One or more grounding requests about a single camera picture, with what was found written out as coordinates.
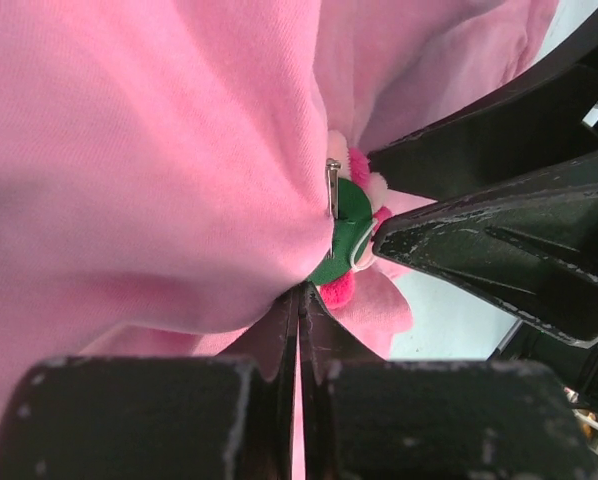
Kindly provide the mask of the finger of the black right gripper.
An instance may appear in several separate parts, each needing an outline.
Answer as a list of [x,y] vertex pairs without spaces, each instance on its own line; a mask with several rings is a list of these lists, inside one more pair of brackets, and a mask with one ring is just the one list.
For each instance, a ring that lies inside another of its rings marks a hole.
[[598,183],[598,134],[582,123],[598,101],[598,9],[525,73],[462,110],[370,155],[391,189],[435,200],[559,164]]

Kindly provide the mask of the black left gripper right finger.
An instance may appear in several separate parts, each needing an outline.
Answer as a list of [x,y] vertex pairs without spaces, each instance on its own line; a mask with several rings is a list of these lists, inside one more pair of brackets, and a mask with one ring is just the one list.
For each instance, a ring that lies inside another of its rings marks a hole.
[[299,288],[310,479],[595,479],[555,375],[527,361],[387,361]]

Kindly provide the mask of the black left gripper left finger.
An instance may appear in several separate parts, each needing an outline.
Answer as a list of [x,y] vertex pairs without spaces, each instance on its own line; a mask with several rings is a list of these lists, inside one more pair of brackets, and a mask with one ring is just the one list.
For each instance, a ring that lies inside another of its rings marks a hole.
[[210,357],[59,357],[0,419],[0,479],[287,479],[299,293]]

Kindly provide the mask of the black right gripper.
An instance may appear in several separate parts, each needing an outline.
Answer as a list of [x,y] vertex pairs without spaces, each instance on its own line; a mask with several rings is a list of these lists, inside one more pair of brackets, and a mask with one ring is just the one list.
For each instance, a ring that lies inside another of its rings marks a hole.
[[598,413],[598,151],[394,217],[374,251],[552,335],[519,322],[498,358],[545,365]]

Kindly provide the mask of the pink t-shirt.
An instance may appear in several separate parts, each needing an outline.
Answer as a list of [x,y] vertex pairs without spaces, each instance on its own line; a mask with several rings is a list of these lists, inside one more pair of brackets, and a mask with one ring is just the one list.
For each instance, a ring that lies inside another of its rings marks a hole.
[[213,355],[334,237],[326,163],[533,63],[554,1],[0,1],[0,418],[36,363]]

